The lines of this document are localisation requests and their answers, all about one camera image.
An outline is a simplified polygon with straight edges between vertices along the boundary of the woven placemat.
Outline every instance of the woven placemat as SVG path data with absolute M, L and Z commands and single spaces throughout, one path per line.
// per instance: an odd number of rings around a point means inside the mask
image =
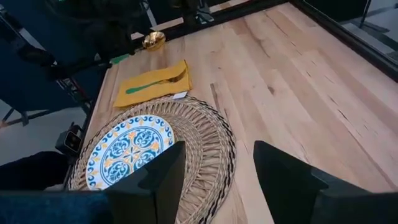
M 222 115 L 204 101 L 170 96 L 133 106 L 117 115 L 88 142 L 77 160 L 70 190 L 87 190 L 87 160 L 97 142 L 115 125 L 140 114 L 162 117 L 171 125 L 175 141 L 185 141 L 185 179 L 176 223 L 209 223 L 223 203 L 236 164 L 234 136 Z

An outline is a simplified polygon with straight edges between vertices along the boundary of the wooden table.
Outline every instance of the wooden table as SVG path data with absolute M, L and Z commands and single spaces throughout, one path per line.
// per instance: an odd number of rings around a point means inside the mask
M 214 223 L 272 223 L 252 161 L 257 139 L 373 192 L 398 186 L 398 86 L 290 4 L 139 52 L 105 76 L 86 142 L 121 111 L 119 84 L 185 59 L 189 95 L 231 124 L 237 167 Z

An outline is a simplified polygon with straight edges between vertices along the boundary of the plate pattern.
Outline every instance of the plate pattern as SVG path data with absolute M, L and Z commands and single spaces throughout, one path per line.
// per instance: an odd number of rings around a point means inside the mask
M 102 190 L 153 160 L 174 144 L 170 125 L 154 115 L 129 118 L 94 147 L 86 168 L 91 190 Z

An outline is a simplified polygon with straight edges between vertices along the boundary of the folded napkin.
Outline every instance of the folded napkin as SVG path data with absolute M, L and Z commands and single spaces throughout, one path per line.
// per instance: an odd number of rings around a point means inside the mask
M 134 93 L 126 93 L 126 91 L 131 88 L 145 86 L 161 80 L 168 80 L 173 77 L 178 77 L 176 82 L 162 81 Z M 137 77 L 124 80 L 120 85 L 118 97 L 116 97 L 116 101 L 113 106 L 129 106 L 171 93 L 180 93 L 191 89 L 192 83 L 187 63 L 185 60 L 181 60 L 178 64 L 172 67 L 149 71 Z

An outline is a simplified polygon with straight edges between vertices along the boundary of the gold bowl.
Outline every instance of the gold bowl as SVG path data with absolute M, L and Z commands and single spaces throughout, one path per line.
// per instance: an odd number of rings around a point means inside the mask
M 145 37 L 144 41 L 142 42 L 142 46 L 149 51 L 153 51 L 159 49 L 164 45 L 165 42 L 166 36 L 164 33 L 160 31 L 154 31 Z

